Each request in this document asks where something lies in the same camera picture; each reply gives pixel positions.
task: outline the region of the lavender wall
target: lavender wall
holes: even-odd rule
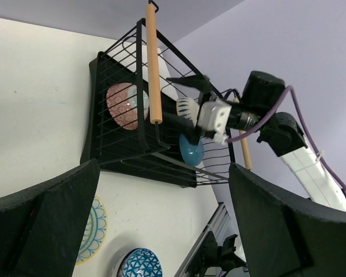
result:
[[[243,0],[157,0],[157,27],[175,42]],[[0,17],[119,39],[145,17],[147,0],[0,0]]]
[[[312,136],[346,182],[346,0],[246,0],[176,46],[221,90],[242,90],[251,70],[292,84]],[[280,110],[296,117],[290,98]],[[256,138],[249,138],[254,172],[306,196],[269,146]],[[235,151],[243,164],[239,143]],[[230,209],[228,187],[217,186],[215,192]]]

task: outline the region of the wooden dowel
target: wooden dowel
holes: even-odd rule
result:
[[[250,150],[249,145],[247,143],[247,138],[241,139],[241,147],[242,147],[242,155],[243,160],[245,161],[245,168],[248,170],[253,169],[253,165],[251,164]]]
[[[160,124],[163,121],[163,115],[161,112],[155,6],[153,4],[146,5],[146,39],[148,51],[150,122],[152,124]]]

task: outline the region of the pink speckled bowl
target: pink speckled bowl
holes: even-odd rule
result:
[[[126,130],[136,130],[137,87],[130,83],[116,84],[106,93],[106,103],[114,121]],[[144,118],[149,113],[149,97],[144,92]]]

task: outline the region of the black wire basket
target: black wire basket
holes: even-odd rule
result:
[[[165,118],[161,124],[153,125],[150,123],[149,114],[145,117],[143,92],[149,95],[146,81],[148,64],[143,51],[146,47],[143,39],[145,26],[143,18],[105,52],[99,52],[96,59],[89,64],[92,79],[91,109],[81,163],[96,158],[102,170],[168,182],[184,188],[227,184],[229,165],[235,162],[231,144],[222,146],[203,140],[203,163],[206,167],[202,166],[203,163],[196,167],[190,166],[183,161],[180,154],[180,132],[175,125]],[[171,77],[200,74],[200,71],[159,31],[157,39],[162,46],[159,49],[164,49],[158,52],[159,64],[166,66]],[[168,52],[175,57],[174,64],[164,58]],[[160,75],[161,106],[164,112],[176,114],[176,99],[169,93],[175,92],[178,97],[190,96],[197,100],[199,92],[172,84],[167,81],[167,77],[169,76]],[[107,99],[110,99],[107,92],[120,83],[130,84],[128,87],[136,86],[136,93],[122,100],[125,103],[135,97],[137,105],[112,116],[110,111],[122,102],[114,101],[113,105],[107,104]],[[112,97],[125,89],[115,92]],[[222,97],[214,86],[212,92]],[[132,120],[125,124],[118,120],[118,117],[136,111],[136,118],[132,117]],[[136,129],[128,128],[136,123]]]

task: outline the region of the blue patterned bowl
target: blue patterned bowl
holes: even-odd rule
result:
[[[137,248],[124,257],[118,270],[111,276],[117,277],[163,277],[159,259],[149,249]]]
[[[81,247],[78,251],[76,265],[88,261],[96,254],[103,244],[107,227],[106,209],[104,208],[102,201],[95,195],[81,242]]]

